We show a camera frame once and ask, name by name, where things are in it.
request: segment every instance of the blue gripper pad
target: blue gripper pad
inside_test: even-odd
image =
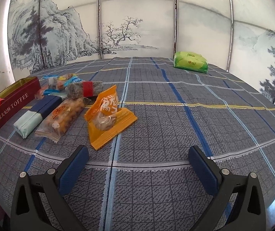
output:
[[[84,146],[69,164],[59,179],[58,192],[61,196],[69,194],[74,187],[82,169],[89,159],[88,149]]]
[[[199,180],[207,194],[216,196],[219,191],[219,183],[201,155],[193,147],[189,150],[189,161],[194,168]]]

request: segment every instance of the orange snack package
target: orange snack package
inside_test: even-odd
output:
[[[137,120],[127,108],[118,108],[116,85],[98,95],[84,118],[88,122],[89,140],[95,150]]]

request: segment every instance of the painted mountain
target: painted mountain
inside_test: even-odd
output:
[[[39,12],[38,5],[39,0],[11,0],[8,45],[13,68],[33,73],[98,53],[72,6],[58,10],[52,0],[41,0]]]

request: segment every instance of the open box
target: open box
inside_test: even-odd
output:
[[[0,128],[21,108],[35,98],[40,89],[38,77],[27,77],[18,80],[0,92],[4,99],[0,105]]]

